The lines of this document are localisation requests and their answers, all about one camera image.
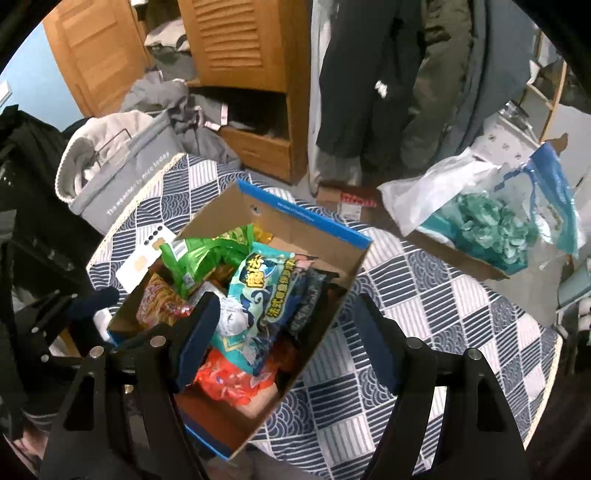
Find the orange-red noodle snack bag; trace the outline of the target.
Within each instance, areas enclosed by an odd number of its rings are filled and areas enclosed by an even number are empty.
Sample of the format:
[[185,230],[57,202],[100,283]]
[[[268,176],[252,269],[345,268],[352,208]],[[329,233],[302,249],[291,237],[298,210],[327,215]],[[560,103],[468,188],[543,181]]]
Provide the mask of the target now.
[[158,324],[173,326],[178,320],[188,317],[192,309],[162,277],[154,273],[143,291],[136,319],[145,329]]

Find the red snack packet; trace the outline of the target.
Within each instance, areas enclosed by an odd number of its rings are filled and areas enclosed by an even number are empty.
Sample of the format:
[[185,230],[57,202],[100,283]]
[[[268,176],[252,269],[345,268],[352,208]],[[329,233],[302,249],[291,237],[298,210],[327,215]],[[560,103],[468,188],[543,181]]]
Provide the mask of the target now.
[[259,394],[274,385],[277,366],[266,362],[259,375],[252,375],[232,364],[215,348],[209,350],[193,379],[204,392],[216,401],[232,407],[249,405]]

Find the teal cartoon snack bag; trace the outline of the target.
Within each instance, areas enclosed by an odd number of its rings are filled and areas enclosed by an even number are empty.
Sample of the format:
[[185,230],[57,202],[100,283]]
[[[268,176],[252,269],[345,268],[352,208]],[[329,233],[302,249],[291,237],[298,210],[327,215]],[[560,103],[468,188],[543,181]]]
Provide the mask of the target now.
[[310,263],[294,252],[253,243],[221,299],[211,345],[252,375],[263,369],[274,340],[304,293]]

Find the green snack bag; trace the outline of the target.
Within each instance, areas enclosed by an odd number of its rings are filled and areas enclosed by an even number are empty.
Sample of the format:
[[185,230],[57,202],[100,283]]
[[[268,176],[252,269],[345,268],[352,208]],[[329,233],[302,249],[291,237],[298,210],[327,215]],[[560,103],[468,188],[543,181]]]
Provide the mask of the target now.
[[238,267],[256,240],[253,225],[235,227],[214,238],[178,238],[159,246],[176,293],[187,299],[194,287],[219,265]]

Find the black snack packet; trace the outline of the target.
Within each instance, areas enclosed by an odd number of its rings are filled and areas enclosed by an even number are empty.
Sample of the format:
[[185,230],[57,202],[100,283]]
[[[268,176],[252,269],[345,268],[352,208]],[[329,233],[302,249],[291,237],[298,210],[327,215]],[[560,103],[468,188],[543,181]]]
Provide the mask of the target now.
[[338,278],[338,272],[315,267],[308,268],[307,274],[305,274],[304,293],[301,295],[300,303],[297,305],[294,315],[291,316],[290,322],[288,322],[288,333],[295,340],[301,336],[304,327],[310,323],[315,307],[322,297],[322,292],[328,288],[332,280]]

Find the blue-edged cardboard box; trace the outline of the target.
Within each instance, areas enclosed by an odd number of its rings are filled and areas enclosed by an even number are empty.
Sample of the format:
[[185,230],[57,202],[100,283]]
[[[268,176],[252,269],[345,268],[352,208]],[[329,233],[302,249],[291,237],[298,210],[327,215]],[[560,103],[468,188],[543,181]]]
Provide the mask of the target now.
[[245,180],[212,182],[195,192],[165,193],[140,205],[141,227],[116,241],[153,243],[165,215],[185,215],[156,261],[122,259],[128,292],[109,331],[140,332],[137,314],[160,280],[180,300],[211,291],[219,312],[206,318],[187,354],[176,403],[191,437],[222,459],[247,444],[274,458],[337,477],[375,450],[356,371],[339,315],[349,310],[353,281],[370,238],[332,218]]

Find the long gold snack package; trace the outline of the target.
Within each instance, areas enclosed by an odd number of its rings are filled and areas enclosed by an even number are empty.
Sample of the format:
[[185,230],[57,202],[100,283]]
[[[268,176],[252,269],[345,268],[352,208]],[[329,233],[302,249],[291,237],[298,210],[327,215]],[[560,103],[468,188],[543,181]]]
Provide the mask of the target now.
[[273,234],[266,232],[256,224],[232,228],[221,234],[221,238],[238,242],[242,245],[252,245],[253,242],[269,244]]

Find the navy white patterned tablecloth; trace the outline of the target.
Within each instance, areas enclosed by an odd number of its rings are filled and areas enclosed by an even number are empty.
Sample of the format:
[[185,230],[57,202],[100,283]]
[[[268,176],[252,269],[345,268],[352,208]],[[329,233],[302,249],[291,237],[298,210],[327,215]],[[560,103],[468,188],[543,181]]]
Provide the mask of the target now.
[[118,287],[117,271],[153,229],[179,232],[200,213],[221,211],[225,228],[253,221],[239,188],[260,205],[287,207],[356,239],[363,259],[338,318],[287,397],[263,421],[250,422],[199,389],[179,398],[188,432],[222,458],[245,445],[301,470],[356,479],[370,461],[394,409],[353,323],[360,294],[410,336],[448,353],[480,350],[530,442],[555,382],[561,340],[551,329],[472,277],[395,235],[294,197],[263,179],[183,155],[156,175],[101,242],[87,270],[95,288]]

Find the grey laundry basket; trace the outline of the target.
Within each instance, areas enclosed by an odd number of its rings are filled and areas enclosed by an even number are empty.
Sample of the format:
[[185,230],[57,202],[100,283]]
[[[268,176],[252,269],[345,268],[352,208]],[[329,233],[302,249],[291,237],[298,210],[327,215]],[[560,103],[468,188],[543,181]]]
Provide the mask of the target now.
[[135,195],[184,152],[165,111],[91,118],[69,139],[54,182],[70,211],[105,234]]

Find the teal box of green bags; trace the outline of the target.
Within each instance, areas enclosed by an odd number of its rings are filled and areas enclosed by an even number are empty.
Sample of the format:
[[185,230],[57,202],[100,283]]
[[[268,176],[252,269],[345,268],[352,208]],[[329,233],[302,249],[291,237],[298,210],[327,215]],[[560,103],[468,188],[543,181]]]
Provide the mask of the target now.
[[513,275],[529,264],[538,229],[523,210],[481,191],[460,193],[432,213],[417,231]]

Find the light blue metal bin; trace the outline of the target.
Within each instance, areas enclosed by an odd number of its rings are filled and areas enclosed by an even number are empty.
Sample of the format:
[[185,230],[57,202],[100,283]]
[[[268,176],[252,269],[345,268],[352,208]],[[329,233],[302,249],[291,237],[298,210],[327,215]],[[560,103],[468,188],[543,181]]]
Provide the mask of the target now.
[[590,292],[590,260],[582,263],[573,274],[562,282],[557,291],[558,306],[561,310]]

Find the blue white plastic bag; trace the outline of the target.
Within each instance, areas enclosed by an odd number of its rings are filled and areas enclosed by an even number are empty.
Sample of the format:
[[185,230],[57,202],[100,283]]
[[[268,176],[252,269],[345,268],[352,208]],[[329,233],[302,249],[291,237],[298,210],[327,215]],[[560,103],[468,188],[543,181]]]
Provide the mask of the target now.
[[516,168],[503,166],[493,192],[533,226],[539,240],[566,254],[578,254],[585,234],[572,188],[551,143],[542,144]]

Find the dark hanging coats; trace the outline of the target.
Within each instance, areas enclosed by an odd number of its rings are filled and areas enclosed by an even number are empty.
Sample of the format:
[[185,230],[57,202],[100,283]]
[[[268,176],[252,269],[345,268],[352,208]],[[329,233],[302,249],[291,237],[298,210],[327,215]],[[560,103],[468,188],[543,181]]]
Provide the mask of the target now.
[[315,1],[308,181],[377,185],[459,154],[529,77],[514,1]]

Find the wooden wardrobe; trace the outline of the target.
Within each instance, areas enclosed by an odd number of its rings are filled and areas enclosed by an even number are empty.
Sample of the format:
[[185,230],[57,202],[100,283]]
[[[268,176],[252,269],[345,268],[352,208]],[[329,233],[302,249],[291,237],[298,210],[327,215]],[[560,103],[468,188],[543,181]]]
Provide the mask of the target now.
[[245,165],[288,184],[307,171],[310,40],[304,1],[60,1],[42,21],[85,117],[119,109],[154,65],[148,32],[180,19],[193,68],[186,83],[228,100],[257,125],[221,129]]

